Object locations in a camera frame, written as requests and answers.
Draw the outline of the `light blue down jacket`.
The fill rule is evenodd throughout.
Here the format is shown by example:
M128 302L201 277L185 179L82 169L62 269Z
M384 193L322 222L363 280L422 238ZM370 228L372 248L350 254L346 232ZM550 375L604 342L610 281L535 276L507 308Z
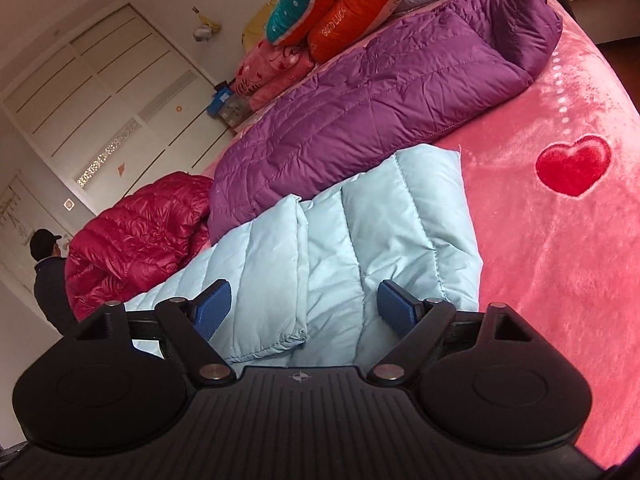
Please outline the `light blue down jacket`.
M382 281L476 311L482 266L460 156L421 144L312 200L282 198L126 309L224 280L231 308L209 342L236 370L366 369L397 342L376 306Z

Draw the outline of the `purple down jacket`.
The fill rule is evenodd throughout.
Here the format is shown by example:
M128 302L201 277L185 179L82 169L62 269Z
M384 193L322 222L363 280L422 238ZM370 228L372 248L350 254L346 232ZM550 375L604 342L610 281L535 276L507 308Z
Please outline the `purple down jacket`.
M393 22L277 99L224 152L209 193L210 238L519 96L562 29L547 0L451 0Z

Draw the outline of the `crimson red down jacket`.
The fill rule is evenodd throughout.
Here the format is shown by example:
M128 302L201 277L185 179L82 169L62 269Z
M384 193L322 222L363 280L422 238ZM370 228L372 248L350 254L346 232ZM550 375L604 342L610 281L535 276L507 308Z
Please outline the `crimson red down jacket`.
M203 250L212 183L173 172L122 198L74 236L65 284L79 321L108 300L126 302L148 292Z

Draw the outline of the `person in black cap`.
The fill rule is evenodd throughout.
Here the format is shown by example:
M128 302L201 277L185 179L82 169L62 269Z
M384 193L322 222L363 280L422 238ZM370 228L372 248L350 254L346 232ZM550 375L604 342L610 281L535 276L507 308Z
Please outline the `person in black cap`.
M66 259L58 242L61 235L39 229L29 240L29 251L35 260L34 296L47 321L65 336L78 324L66 294Z

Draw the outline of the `pink bed with blanket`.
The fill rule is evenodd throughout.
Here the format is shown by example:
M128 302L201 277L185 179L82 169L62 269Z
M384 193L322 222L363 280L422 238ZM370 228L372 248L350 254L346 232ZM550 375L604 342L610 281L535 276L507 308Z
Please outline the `pink bed with blanket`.
M593 404L579 444L608 467L639 442L639 115L587 34L547 2L563 29L540 76L433 143L460 156L480 299L510 304L584 374Z

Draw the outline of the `white sliding wardrobe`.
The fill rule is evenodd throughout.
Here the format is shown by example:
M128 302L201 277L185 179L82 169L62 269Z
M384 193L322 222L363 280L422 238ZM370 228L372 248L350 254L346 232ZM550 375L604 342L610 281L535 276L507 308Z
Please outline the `white sliding wardrobe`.
M2 100L43 161L98 214L165 174L206 174L232 130L213 85L131 6L66 42Z

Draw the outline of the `blue box on shelf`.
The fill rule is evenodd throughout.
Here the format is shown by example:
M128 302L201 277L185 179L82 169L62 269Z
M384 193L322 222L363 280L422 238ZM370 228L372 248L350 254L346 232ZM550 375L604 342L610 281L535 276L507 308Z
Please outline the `blue box on shelf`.
M210 101L209 106L206 108L209 116L215 117L220 110L226 105L228 99L233 96L233 91L226 84L218 84L215 87L215 93L213 99Z

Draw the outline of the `pink folded quilt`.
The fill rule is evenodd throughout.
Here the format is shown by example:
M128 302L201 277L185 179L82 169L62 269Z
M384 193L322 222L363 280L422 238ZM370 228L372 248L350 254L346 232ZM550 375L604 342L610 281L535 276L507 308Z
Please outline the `pink folded quilt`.
M308 48L281 47L262 39L242 59L232 91L257 112L314 69Z

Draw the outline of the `teal orange folded quilt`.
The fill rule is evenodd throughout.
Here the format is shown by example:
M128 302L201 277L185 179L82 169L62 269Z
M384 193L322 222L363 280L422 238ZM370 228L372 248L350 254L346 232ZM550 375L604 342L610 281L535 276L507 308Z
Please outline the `teal orange folded quilt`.
M266 25L274 46L306 44L323 64L380 27L402 0L278 0Z

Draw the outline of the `wall lamp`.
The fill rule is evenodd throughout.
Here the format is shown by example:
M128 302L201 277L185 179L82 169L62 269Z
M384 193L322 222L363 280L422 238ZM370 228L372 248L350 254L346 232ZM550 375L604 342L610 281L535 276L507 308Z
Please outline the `wall lamp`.
M192 11L200 22L200 24L196 26L196 29L194 29L193 32L193 38L196 42L209 41L213 38L213 36L221 32L221 24L218 24L204 14L201 14L199 8L194 6L192 8Z

